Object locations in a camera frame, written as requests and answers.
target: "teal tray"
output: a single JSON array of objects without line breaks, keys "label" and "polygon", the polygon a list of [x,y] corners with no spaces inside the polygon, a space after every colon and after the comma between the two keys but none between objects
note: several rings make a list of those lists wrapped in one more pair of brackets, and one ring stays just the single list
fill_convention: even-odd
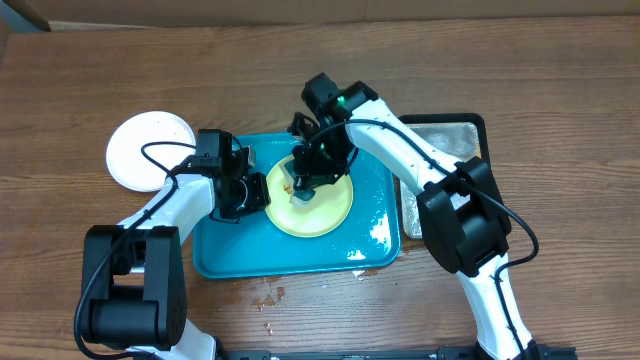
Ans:
[{"label": "teal tray", "polygon": [[[256,150],[253,171],[268,174],[298,144],[287,133],[238,136]],[[353,206],[333,231],[299,238],[279,230],[262,211],[224,224],[203,218],[193,236],[193,263],[210,279],[355,270],[389,265],[400,251],[393,175],[366,151],[351,168]]]}]

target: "round white lid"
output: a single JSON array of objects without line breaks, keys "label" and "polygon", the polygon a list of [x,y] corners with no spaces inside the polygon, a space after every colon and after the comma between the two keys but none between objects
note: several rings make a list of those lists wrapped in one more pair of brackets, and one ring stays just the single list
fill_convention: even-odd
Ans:
[{"label": "round white lid", "polygon": [[[113,133],[107,145],[107,169],[120,185],[134,191],[157,191],[167,174],[140,152],[143,145],[155,141],[196,144],[193,131],[179,116],[164,111],[149,111],[125,121]],[[167,169],[178,165],[195,150],[184,146],[157,145],[147,154]]]}]

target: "brown tabletop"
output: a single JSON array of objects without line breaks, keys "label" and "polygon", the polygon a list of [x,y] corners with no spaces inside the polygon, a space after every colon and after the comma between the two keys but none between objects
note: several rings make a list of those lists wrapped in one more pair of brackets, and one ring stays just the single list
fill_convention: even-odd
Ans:
[{"label": "brown tabletop", "polygon": [[[503,198],[540,237],[538,258],[511,271],[534,338],[581,358],[640,358],[640,17],[11,35],[0,357],[81,358],[72,318],[84,233],[151,197],[107,173],[121,122],[159,109],[193,129],[282,131],[321,71],[342,86],[365,81],[398,115],[481,114]],[[520,229],[509,241],[514,258],[530,250]],[[229,349],[431,349],[476,336],[458,280],[419,242],[362,281],[214,282],[195,271],[190,240],[183,254],[189,318]]]}]

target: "robotic hand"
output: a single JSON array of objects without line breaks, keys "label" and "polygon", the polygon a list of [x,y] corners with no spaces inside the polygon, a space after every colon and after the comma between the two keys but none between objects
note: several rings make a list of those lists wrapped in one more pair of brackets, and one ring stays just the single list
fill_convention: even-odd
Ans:
[{"label": "robotic hand", "polygon": [[[294,160],[285,165],[292,203],[304,206],[314,188],[348,174],[362,148],[400,178],[417,197],[426,247],[462,283],[478,328],[476,347],[442,347],[411,354],[367,354],[375,359],[577,359],[575,349],[538,345],[522,323],[506,268],[532,259],[531,229],[502,204],[489,166],[479,158],[461,162],[424,141],[361,82],[340,90],[324,74],[307,82],[302,99],[315,115],[297,113],[287,129],[299,137]],[[263,174],[249,175],[250,148],[232,148],[231,134],[201,130],[196,155],[168,172],[165,187],[118,226],[94,226],[85,238],[83,296],[74,335],[128,352],[106,358],[253,360],[268,352],[223,353],[221,344],[186,320],[186,290],[180,246],[195,224],[218,209],[223,219],[264,209],[269,195]],[[508,217],[534,240],[532,254],[508,262]],[[144,271],[144,286],[118,286],[113,275]],[[282,359],[334,359],[341,355],[278,355]]]}]

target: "round plate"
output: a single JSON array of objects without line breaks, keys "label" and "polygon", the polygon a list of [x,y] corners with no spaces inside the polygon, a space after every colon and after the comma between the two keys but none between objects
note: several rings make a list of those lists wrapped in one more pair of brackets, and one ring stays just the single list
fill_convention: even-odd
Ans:
[{"label": "round plate", "polygon": [[271,222],[287,234],[298,237],[315,237],[335,229],[349,214],[353,204],[353,184],[349,176],[341,177],[333,185],[315,189],[316,194],[305,207],[289,203],[291,195],[280,163],[293,160],[293,155],[280,160],[267,175],[267,187],[271,204],[266,213]]},{"label": "round plate", "polygon": [[[140,152],[144,144],[154,141],[195,145],[196,138],[184,120],[164,111],[145,112],[125,121],[111,136],[106,155],[107,169],[120,185],[145,192],[162,188],[167,175]],[[147,148],[147,154],[167,169],[194,153],[194,149],[175,145]]]}]

